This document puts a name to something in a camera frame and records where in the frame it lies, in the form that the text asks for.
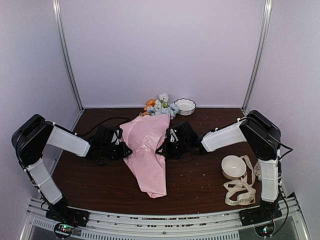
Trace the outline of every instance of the folded pink garment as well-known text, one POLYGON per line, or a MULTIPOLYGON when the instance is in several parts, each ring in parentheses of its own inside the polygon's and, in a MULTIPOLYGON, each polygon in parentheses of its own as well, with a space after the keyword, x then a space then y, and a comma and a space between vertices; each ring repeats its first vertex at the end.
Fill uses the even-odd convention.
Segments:
POLYGON ((124 162, 134 174, 140 190, 151 198, 167 195, 165 157, 156 154, 166 138, 170 115, 138 116, 122 124, 122 140, 133 153, 124 162))

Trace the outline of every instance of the metal track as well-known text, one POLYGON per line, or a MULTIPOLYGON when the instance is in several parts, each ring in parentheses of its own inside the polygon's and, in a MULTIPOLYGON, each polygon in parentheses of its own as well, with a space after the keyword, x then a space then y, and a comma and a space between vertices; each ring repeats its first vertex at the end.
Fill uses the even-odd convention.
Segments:
POLYGON ((53 4, 53 11, 54 11, 56 25, 58 27, 59 38, 60 38, 60 43, 61 43, 61 47, 62 47, 62 53, 63 53, 63 59, 64 59, 66 72, 68 74, 68 79, 70 81, 71 89, 72 89, 73 95, 75 97, 76 104, 78 106, 79 111, 81 112, 84 109, 84 107, 83 107, 81 99, 80 99, 79 91, 78 91, 77 84, 75 81, 75 76, 74 76, 71 62, 70 62, 69 52, 68 52, 68 48, 67 48, 67 41, 66 41, 66 36, 65 36, 65 30, 64 30, 64 25, 63 25, 62 16, 61 16, 61 10, 60 10, 60 0, 52 0, 52 4, 53 4))
MULTIPOLYGON (((41 209, 42 200, 33 198, 28 206, 28 220, 22 240, 28 239, 32 226, 53 230, 55 221, 45 217, 41 209)), ((300 211, 294 197, 288 198, 289 214, 300 211)), ((279 202, 282 217, 285 218, 287 207, 279 202)), ((84 240, 147 240, 166 238, 166 240, 237 240, 243 227, 239 210, 186 215, 130 215, 100 211, 90 211, 87 227, 78 227, 73 237, 84 240)))
POLYGON ((253 92, 253 89, 254 89, 254 86, 256 83, 256 79, 258 76, 259 67, 261 64, 262 55, 263 55, 263 51, 265 49, 269 26, 270 26, 271 10, 272 10, 272 0, 265 0, 264 12, 263 12, 262 24, 261 24, 260 39, 259 39, 258 48, 257 48, 256 55, 255 55, 253 69, 251 72, 249 86, 246 91, 246 95, 245 95, 244 102, 242 105, 242 110, 244 113, 247 112, 248 104, 249 104, 249 101, 250 101, 250 98, 251 98, 251 95, 252 95, 252 92, 253 92))

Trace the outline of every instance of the scalloped bowl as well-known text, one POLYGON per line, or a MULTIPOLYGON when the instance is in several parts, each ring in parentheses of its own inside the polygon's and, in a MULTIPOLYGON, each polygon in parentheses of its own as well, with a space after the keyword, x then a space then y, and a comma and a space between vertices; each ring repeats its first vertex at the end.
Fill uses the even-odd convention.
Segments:
POLYGON ((191 115, 194 113, 196 109, 196 103, 190 99, 182 98, 182 99, 178 99, 174 103, 178 105, 179 107, 178 114, 182 116, 191 115))

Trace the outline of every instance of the white flower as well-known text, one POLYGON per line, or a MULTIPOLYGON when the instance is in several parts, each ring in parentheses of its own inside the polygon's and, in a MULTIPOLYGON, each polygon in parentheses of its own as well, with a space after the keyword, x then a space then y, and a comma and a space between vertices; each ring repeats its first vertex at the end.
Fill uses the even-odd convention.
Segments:
POLYGON ((160 110, 162 108, 162 104, 160 100, 155 100, 155 105, 154 105, 155 110, 160 110))
POLYGON ((169 95, 167 93, 159 94, 159 99, 165 103, 169 101, 169 95))

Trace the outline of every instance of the vertical metal post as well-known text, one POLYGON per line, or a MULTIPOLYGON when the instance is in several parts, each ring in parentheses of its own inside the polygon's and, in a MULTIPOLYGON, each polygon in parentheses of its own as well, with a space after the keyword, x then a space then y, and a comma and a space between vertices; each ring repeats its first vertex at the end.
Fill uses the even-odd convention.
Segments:
POLYGON ((84 109, 84 107, 83 107, 81 99, 80 99, 79 91, 78 91, 77 84, 75 81, 75 76, 74 76, 74 73, 73 73, 72 67, 71 67, 71 62, 70 62, 70 57, 69 57, 67 42, 66 42, 66 37, 65 37, 65 31, 64 31, 64 26, 63 26, 63 22, 62 22, 62 15, 61 15, 61 10, 60 10, 60 0, 52 0, 52 4, 53 4, 53 11, 54 11, 56 25, 58 27, 58 32, 59 32, 60 43, 61 43, 61 47, 62 47, 62 53, 63 53, 66 72, 68 74, 71 89, 72 89, 73 95, 75 97, 77 106, 79 108, 79 111, 81 112, 84 109))
POLYGON ((256 79, 259 72, 259 67, 262 60, 263 51, 265 49, 266 40, 268 36, 269 26, 270 26, 270 19, 271 19, 271 10, 272 10, 272 0, 265 0, 264 5, 264 13, 262 18, 262 24, 261 24, 261 32, 260 32, 260 39, 258 43, 258 48, 255 55, 255 61, 253 65, 253 69, 251 72, 250 82, 248 89, 246 91, 245 99, 242 105, 242 111, 246 113, 248 104, 256 83, 256 79))

